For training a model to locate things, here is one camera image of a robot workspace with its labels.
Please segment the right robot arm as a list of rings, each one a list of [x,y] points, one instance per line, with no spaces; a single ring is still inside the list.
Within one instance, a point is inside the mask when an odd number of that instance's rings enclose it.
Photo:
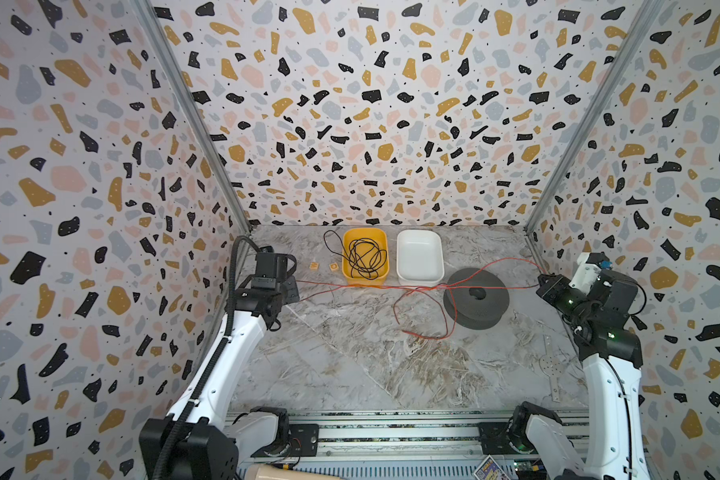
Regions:
[[[589,395],[587,454],[573,447],[558,414],[529,402],[515,409],[508,439],[518,452],[536,452],[551,479],[647,479],[642,348],[625,327],[639,286],[595,265],[582,266],[577,276],[542,274],[537,294],[568,321],[578,348]]]

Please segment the black cable spool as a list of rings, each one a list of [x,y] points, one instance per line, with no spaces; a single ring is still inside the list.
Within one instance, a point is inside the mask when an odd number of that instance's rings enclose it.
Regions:
[[[458,325],[470,330],[496,326],[510,306],[506,285],[496,275],[477,268],[453,273],[443,293],[446,313]]]

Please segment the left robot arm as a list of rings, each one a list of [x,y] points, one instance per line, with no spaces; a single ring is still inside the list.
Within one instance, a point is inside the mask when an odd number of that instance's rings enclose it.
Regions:
[[[247,236],[232,245],[230,275],[237,272],[243,243],[254,252],[253,273],[242,282],[230,278],[218,333],[197,374],[165,416],[147,420],[139,434],[150,479],[236,479],[240,462],[279,462],[293,449],[284,408],[259,406],[226,421],[252,353],[266,333],[281,328],[283,306],[299,299],[296,258]]]

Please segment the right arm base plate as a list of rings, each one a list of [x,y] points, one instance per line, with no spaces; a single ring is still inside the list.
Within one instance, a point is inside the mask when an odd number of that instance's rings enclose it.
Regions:
[[[478,440],[484,455],[536,454],[537,449],[526,435],[526,425],[507,422],[480,422]]]

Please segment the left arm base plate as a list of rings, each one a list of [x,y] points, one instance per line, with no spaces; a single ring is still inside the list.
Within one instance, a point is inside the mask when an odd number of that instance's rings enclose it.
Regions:
[[[248,458],[274,461],[283,458],[309,458],[317,455],[320,427],[315,423],[276,427],[249,427],[235,434],[240,460]]]

